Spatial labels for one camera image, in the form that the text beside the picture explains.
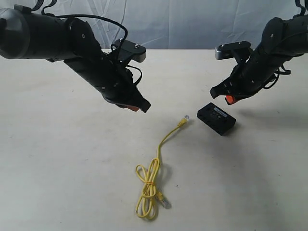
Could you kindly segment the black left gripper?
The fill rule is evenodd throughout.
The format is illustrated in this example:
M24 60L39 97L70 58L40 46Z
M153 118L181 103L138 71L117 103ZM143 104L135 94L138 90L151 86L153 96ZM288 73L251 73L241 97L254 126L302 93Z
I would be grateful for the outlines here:
M120 108L133 112L138 110L146 113L151 104L133 86L132 76L125 65L119 60L102 54L96 63L96 87L100 89L104 99Z

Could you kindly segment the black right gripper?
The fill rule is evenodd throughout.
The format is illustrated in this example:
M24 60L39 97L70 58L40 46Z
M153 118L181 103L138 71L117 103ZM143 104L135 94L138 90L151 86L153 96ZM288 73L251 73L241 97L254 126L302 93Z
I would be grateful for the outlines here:
M227 105L249 98L277 79L277 56L234 54L237 65L231 75L210 90L213 99L225 96Z

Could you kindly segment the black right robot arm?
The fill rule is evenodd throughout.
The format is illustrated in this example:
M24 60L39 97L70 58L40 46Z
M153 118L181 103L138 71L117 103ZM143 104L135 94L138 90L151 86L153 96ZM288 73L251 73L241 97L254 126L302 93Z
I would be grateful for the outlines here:
M251 48L241 41L216 47L217 60L234 58L237 62L230 76L210 90L212 98L225 96L228 105L269 89L280 75L289 75L284 63L308 52L308 17L296 16L290 20L278 17L265 26L261 42Z

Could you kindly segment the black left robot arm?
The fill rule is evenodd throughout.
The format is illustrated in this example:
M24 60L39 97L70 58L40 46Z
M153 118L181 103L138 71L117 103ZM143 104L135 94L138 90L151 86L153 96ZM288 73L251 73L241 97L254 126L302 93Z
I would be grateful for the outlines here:
M0 54L6 59L62 61L107 102L133 111L146 112L151 107L129 65L144 61L145 47L120 38L111 52L104 52L83 14L37 14L21 5L2 8Z

